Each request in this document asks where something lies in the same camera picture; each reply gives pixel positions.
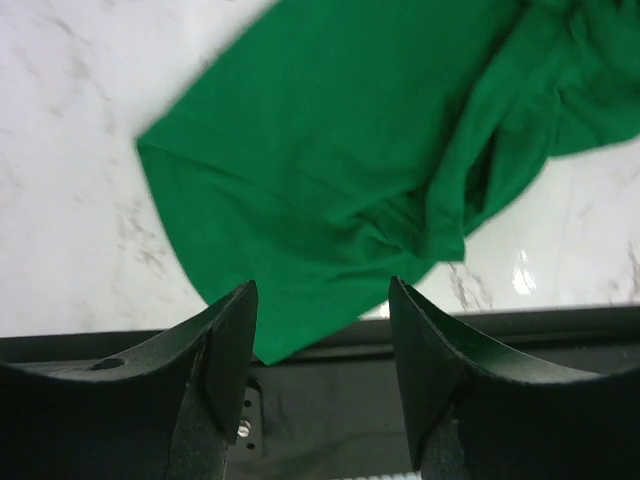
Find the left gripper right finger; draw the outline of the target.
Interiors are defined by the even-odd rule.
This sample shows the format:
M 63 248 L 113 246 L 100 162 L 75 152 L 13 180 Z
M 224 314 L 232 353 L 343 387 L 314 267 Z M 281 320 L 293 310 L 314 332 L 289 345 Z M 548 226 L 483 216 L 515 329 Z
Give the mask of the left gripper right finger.
M 510 347 L 399 278 L 388 294 L 412 466 L 425 479 L 635 479 L 639 372 Z

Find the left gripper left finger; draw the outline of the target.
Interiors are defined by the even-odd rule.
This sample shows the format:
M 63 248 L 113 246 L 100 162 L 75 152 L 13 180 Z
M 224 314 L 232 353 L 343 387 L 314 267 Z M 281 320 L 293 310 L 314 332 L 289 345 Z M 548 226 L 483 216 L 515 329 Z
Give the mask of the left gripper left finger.
M 236 442 L 258 291 L 85 362 L 3 363 L 5 479 L 221 479 Z

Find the green polo shirt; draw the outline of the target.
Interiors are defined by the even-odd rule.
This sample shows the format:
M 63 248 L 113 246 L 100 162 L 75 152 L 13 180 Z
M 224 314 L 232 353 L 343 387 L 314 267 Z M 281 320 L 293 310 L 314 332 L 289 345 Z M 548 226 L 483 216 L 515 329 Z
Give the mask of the green polo shirt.
M 635 1 L 280 1 L 136 142 L 206 302 L 279 362 L 459 262 L 545 162 L 639 133 Z

